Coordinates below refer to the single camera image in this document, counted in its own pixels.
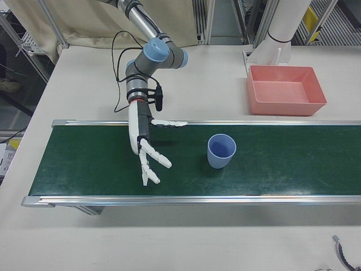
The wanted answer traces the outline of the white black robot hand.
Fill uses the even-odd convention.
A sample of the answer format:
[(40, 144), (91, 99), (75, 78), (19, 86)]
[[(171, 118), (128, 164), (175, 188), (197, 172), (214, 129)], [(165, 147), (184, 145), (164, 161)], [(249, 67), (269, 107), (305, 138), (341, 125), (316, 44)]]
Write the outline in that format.
[(130, 145), (133, 153), (139, 156), (143, 185), (147, 186), (149, 180), (158, 184), (160, 179), (149, 166), (148, 157), (153, 158), (166, 168), (171, 168), (172, 163), (150, 144), (149, 127), (153, 125), (156, 127), (179, 128), (188, 125), (188, 122), (155, 119), (149, 109), (148, 102), (141, 99), (136, 99), (130, 103), (128, 117)]

